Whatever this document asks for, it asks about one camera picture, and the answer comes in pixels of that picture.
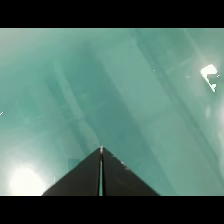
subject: glossy table surface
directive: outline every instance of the glossy table surface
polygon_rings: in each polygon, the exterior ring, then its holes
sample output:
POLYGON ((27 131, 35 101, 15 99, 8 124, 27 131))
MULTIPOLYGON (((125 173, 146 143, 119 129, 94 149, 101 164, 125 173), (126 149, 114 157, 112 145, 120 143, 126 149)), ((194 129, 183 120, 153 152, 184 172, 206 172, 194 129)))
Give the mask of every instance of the glossy table surface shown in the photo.
POLYGON ((161 195, 224 195, 223 37, 0 29, 0 195, 41 195, 101 145, 161 195))

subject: white shape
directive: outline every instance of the white shape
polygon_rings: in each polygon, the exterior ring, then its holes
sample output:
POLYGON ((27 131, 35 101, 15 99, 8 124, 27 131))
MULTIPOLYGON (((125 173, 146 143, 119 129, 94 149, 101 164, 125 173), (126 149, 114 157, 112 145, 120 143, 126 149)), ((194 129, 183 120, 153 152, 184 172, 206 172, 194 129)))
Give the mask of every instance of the white shape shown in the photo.
POLYGON ((32 169, 20 167, 12 175, 10 190, 15 196, 40 196, 46 190, 46 186, 32 169))
POLYGON ((217 69, 215 68, 214 65, 210 64, 205 66, 204 68, 201 69, 201 74, 202 77, 205 79, 205 81, 209 84, 210 88, 212 89, 213 92, 215 92, 216 84, 210 84, 208 75, 215 75, 217 74, 217 69))

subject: green surface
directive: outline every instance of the green surface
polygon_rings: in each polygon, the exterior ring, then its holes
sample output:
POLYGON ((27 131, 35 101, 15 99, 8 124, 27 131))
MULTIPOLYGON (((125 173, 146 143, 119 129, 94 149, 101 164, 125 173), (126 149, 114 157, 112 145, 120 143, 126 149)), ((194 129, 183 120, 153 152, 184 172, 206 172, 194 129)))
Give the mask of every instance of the green surface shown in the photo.
POLYGON ((41 194, 101 145, 162 195, 224 195, 222 85, 200 73, 224 75, 223 37, 0 29, 0 195, 41 194))

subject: glass surface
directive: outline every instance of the glass surface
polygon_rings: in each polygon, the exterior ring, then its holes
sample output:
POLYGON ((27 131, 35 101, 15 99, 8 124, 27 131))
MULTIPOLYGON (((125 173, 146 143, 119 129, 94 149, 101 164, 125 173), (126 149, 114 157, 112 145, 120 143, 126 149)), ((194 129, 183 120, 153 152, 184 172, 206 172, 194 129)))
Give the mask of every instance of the glass surface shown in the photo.
POLYGON ((0 29, 0 195, 41 195, 103 145, 161 195, 224 195, 223 29, 0 29))

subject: teal surface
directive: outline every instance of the teal surface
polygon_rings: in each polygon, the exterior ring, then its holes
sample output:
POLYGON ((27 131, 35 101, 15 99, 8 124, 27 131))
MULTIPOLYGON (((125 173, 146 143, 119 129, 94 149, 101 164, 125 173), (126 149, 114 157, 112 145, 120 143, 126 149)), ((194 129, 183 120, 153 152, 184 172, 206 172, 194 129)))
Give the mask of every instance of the teal surface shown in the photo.
POLYGON ((41 195, 103 145, 161 195, 224 195, 223 29, 0 29, 0 195, 41 195))

